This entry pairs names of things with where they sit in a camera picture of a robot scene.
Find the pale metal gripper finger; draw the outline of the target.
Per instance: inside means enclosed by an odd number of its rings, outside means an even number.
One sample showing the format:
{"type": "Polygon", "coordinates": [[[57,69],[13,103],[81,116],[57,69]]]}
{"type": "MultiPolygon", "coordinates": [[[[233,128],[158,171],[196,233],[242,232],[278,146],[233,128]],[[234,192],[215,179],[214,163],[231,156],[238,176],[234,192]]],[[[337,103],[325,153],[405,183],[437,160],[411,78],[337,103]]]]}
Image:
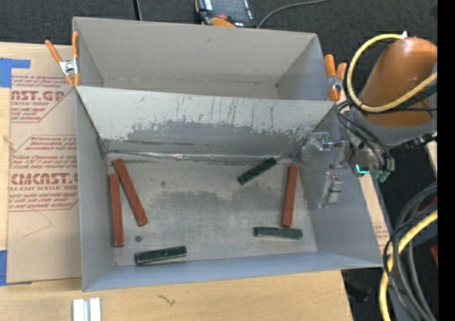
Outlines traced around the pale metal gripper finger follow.
{"type": "Polygon", "coordinates": [[[340,174],[336,171],[325,173],[316,204],[318,208],[329,207],[338,202],[343,187],[340,174]]]}
{"type": "Polygon", "coordinates": [[[306,137],[305,144],[301,147],[301,159],[310,161],[311,158],[318,154],[330,151],[339,152],[342,148],[349,145],[350,141],[347,139],[330,139],[329,132],[311,133],[306,137]]]}

